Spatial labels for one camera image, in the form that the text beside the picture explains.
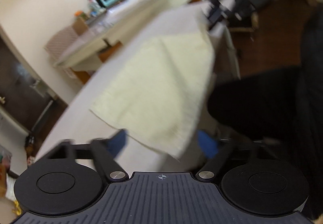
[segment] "black robotic device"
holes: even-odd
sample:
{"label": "black robotic device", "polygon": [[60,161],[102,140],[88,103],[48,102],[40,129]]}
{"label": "black robotic device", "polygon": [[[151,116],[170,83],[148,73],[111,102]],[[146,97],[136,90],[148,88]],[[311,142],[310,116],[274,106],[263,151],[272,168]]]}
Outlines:
{"label": "black robotic device", "polygon": [[[189,172],[128,174],[109,140],[60,143],[17,179],[24,213],[15,224],[311,223],[303,174],[261,143],[222,142],[195,177]],[[92,159],[97,172],[77,164]]]}

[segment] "door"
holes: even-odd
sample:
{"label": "door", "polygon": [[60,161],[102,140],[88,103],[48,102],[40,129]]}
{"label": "door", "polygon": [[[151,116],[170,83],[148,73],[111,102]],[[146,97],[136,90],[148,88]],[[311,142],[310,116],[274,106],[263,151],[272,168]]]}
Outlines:
{"label": "door", "polygon": [[31,87],[34,82],[0,38],[0,106],[30,131],[51,101]]}

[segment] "ribbed gray panel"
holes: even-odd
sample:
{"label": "ribbed gray panel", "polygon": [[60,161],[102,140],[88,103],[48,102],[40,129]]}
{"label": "ribbed gray panel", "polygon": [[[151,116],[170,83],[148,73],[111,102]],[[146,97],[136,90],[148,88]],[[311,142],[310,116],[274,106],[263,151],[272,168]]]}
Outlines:
{"label": "ribbed gray panel", "polygon": [[65,217],[25,213],[15,224],[310,224],[301,214],[262,218],[228,204],[217,187],[194,180],[189,173],[137,172],[111,184],[104,196],[83,212]]}

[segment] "gold door knob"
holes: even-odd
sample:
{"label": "gold door knob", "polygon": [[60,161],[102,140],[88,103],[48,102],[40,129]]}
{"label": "gold door knob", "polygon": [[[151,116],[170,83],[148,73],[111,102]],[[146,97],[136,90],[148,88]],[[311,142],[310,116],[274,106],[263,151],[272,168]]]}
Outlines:
{"label": "gold door knob", "polygon": [[0,97],[0,104],[2,104],[2,105],[5,104],[5,97]]}

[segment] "wall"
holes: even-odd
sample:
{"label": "wall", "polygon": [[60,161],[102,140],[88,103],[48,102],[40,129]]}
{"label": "wall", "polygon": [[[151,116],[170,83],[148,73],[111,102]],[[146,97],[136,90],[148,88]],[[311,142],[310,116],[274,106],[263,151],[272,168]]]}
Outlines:
{"label": "wall", "polygon": [[17,50],[40,78],[66,103],[80,84],[52,67],[43,46],[49,38],[72,22],[87,0],[0,0],[0,25]]}
{"label": "wall", "polygon": [[0,198],[0,223],[1,224],[9,224],[17,217],[12,212],[14,208],[15,208],[15,205],[13,204],[13,202],[5,198]]}
{"label": "wall", "polygon": [[27,169],[25,137],[28,134],[17,130],[0,114],[0,145],[12,153],[10,170],[18,175]]}

